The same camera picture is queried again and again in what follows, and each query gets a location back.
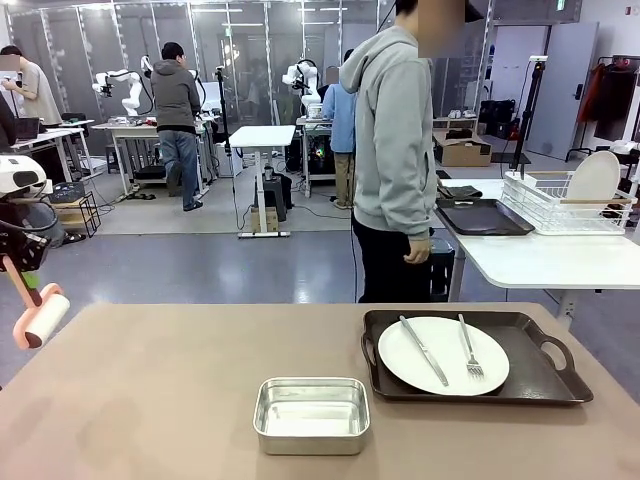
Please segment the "person's right hand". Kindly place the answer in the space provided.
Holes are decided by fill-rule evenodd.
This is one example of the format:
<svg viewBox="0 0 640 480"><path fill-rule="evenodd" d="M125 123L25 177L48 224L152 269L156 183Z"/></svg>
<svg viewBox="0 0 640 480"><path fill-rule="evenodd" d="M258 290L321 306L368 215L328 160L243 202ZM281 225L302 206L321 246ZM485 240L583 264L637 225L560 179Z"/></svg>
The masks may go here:
<svg viewBox="0 0 640 480"><path fill-rule="evenodd" d="M403 256L404 261L410 265L425 263L431 253L431 242L429 237L408 238L409 253Z"/></svg>

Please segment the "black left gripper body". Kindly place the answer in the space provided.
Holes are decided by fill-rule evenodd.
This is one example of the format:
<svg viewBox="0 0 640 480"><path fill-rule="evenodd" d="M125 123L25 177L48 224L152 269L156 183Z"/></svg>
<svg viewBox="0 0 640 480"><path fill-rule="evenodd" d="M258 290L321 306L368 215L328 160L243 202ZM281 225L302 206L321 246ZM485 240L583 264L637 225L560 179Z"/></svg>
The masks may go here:
<svg viewBox="0 0 640 480"><path fill-rule="evenodd" d="M32 265L31 240L33 227L20 219L1 217L1 257L8 257L14 265Z"/></svg>

